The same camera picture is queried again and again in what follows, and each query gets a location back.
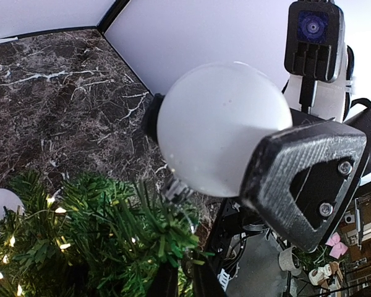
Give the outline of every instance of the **white wall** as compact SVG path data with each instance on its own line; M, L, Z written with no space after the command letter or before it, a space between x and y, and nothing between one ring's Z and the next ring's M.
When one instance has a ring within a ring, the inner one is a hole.
M0 0L0 38L95 26L114 0Z
M106 37L152 92L188 70L246 62L281 88L288 7L293 0L131 0ZM356 55L358 95L371 97L371 0L337 0Z

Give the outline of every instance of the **dark marble table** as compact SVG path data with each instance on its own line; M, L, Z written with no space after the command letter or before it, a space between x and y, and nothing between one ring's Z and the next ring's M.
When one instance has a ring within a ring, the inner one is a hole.
M168 171L140 129L151 98L97 30L1 44L0 187L27 169L52 191L82 171L161 186ZM211 200L194 201L211 222Z

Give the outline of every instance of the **screw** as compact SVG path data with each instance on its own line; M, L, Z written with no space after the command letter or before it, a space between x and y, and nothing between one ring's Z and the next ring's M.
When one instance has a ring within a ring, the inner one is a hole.
M334 207L330 203L322 203L319 207L319 212L323 217L329 217L334 211Z
M343 176L348 176L351 174L353 166L349 161L343 161L338 165L338 172Z

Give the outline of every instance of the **artificial christmas tree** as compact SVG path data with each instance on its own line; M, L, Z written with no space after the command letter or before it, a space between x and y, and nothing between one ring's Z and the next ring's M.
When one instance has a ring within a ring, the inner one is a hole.
M83 174L51 196L29 172L9 186L25 210L0 219L3 297L145 296L160 264L198 248L195 209L163 203L145 183ZM182 274L179 285L192 296Z

